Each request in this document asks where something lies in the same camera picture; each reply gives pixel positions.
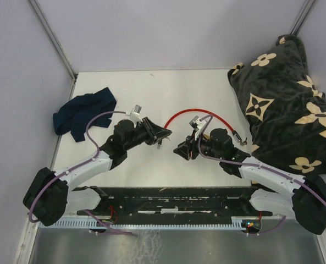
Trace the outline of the silver key bunch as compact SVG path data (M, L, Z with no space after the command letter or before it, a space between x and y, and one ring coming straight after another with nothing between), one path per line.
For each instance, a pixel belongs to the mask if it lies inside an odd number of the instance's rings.
M241 141L240 141L240 145L241 145L241 146L245 146L245 145L247 145L247 138L246 138L245 140L241 140Z

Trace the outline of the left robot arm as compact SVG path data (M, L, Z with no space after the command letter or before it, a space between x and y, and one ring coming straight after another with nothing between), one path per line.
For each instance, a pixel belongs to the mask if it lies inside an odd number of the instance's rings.
M130 149L142 143L154 145L171 134L171 130L147 117L137 123L123 119L114 126L107 141L85 160L57 171L40 169L23 198L24 206L30 211L30 221L51 226L69 212L92 210L104 214L108 200L93 188L77 190L77 187L122 164Z

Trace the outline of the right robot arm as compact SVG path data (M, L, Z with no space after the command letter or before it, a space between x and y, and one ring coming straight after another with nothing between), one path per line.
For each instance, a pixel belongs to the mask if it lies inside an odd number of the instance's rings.
M320 235L326 229L326 183L320 176L305 177L269 166L236 148L225 129L209 137L193 131L173 151L185 160L197 156L217 161L226 173L261 185L239 201L245 215L267 211L295 219L307 231Z

